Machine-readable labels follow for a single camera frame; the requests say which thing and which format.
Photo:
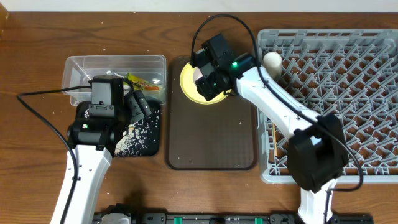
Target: gray dish rack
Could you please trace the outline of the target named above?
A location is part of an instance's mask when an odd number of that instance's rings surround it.
[[[362,165],[365,183],[398,182],[398,30],[262,30],[259,54],[278,52],[277,83],[306,107],[333,113],[346,144]],[[293,184],[287,170],[287,139],[258,112],[261,178]],[[359,180],[353,161],[339,183]]]

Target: wood grain surface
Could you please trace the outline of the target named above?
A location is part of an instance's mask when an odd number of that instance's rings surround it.
[[[4,26],[8,20],[8,15],[7,9],[0,3],[0,40],[2,39],[2,33],[4,32]]]
[[[0,223],[48,223],[62,185],[66,149],[56,135],[17,100],[23,91],[61,87],[72,55],[162,54],[168,63],[188,55],[197,27],[208,13],[12,12],[0,41]],[[241,13],[261,29],[398,28],[397,14]],[[251,49],[246,31],[230,19],[208,24],[198,45],[223,32],[238,51]],[[61,94],[28,102],[62,133],[75,108]],[[167,110],[164,110],[167,122]],[[115,203],[180,213],[297,211],[296,185],[268,185],[258,166],[247,172],[174,171],[164,162],[165,131],[154,157],[113,159],[96,211]],[[370,213],[376,223],[398,222],[398,185],[367,184],[336,193],[338,213]]]

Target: black cable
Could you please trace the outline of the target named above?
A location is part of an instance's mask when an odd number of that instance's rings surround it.
[[[60,221],[61,224],[63,224],[65,222],[65,218],[67,217],[70,201],[72,200],[73,192],[75,191],[76,183],[77,183],[77,180],[78,180],[78,166],[77,166],[76,156],[73,153],[72,149],[69,147],[67,140],[60,133],[60,131],[58,131],[56,129],[56,127],[54,127],[54,125],[52,125],[50,123],[50,121],[47,121],[35,109],[30,107],[22,99],[22,97],[23,96],[31,96],[31,95],[40,95],[40,94],[46,94],[46,93],[60,93],[60,92],[63,92],[63,91],[78,90],[78,89],[82,89],[82,88],[91,88],[91,87],[90,86],[78,86],[78,87],[64,88],[64,89],[61,89],[61,90],[46,90],[46,91],[36,91],[36,92],[30,92],[30,93],[20,93],[20,94],[17,95],[17,99],[20,101],[20,103],[22,103],[22,105],[24,105],[26,107],[26,109],[28,109],[30,112],[32,112],[32,114],[34,114],[36,117],[38,117],[41,121],[43,121],[43,123],[45,123],[48,127],[50,127],[50,129],[52,131],[55,132],[55,134],[61,139],[61,141],[67,147],[68,152],[70,153],[70,156],[72,158],[72,162],[73,162],[72,186],[70,187],[70,191],[69,191],[69,195],[68,195],[68,198],[67,198],[67,202],[65,204],[65,208],[63,209],[63,213],[62,213],[61,221]]]
[[[363,184],[363,172],[362,172],[362,168],[359,164],[359,161],[357,160],[357,158],[354,156],[354,154],[351,152],[351,150],[346,146],[346,144],[342,143],[336,136],[334,136],[332,133],[330,133],[327,129],[325,129],[324,127],[320,126],[319,124],[317,124],[316,122],[314,122],[312,119],[310,119],[309,117],[305,116],[301,111],[297,110],[294,106],[290,105],[288,102],[285,101],[285,99],[283,99],[278,93],[275,92],[274,89],[271,88],[271,86],[269,85],[268,81],[262,76],[261,73],[261,62],[259,60],[259,51],[257,48],[257,44],[256,44],[256,38],[254,38],[254,35],[251,31],[251,29],[249,28],[249,26],[243,22],[241,19],[239,19],[236,16],[233,15],[229,15],[229,14],[218,14],[218,15],[214,15],[209,17],[205,22],[203,22],[200,27],[198,28],[198,30],[196,31],[195,35],[193,36],[192,39],[192,47],[191,47],[191,62],[192,65],[195,64],[195,51],[194,51],[194,47],[195,47],[195,41],[197,38],[198,33],[200,32],[200,30],[203,28],[203,26],[205,26],[208,22],[210,22],[211,20],[218,18],[218,17],[229,17],[232,19],[235,19],[236,21],[240,22],[245,28],[246,30],[249,32],[250,38],[252,40],[253,43],[253,47],[254,47],[254,57],[256,59],[256,67],[257,67],[257,71],[259,73],[260,79],[263,82],[264,86],[280,101],[282,102],[286,107],[288,107],[290,110],[292,110],[295,114],[297,114],[297,116],[299,116],[300,118],[308,121],[310,124],[314,125],[315,127],[317,127],[321,132],[325,133],[326,135],[328,135],[329,137],[331,137],[333,140],[337,141],[338,144],[340,144],[341,146],[343,146],[343,148],[345,149],[345,151],[350,155],[350,157],[354,160],[355,166],[358,169],[358,173],[359,173],[359,182],[357,184],[357,186],[352,187],[352,188],[348,188],[348,189],[337,189],[337,188],[329,188],[327,190],[327,196],[326,196],[326,205],[325,205],[325,218],[324,218],[324,222],[327,223],[327,210],[328,210],[328,206],[329,206],[329,199],[330,199],[330,194],[331,191],[340,191],[340,192],[352,192],[354,190],[358,190],[359,188],[361,188],[362,184]]]

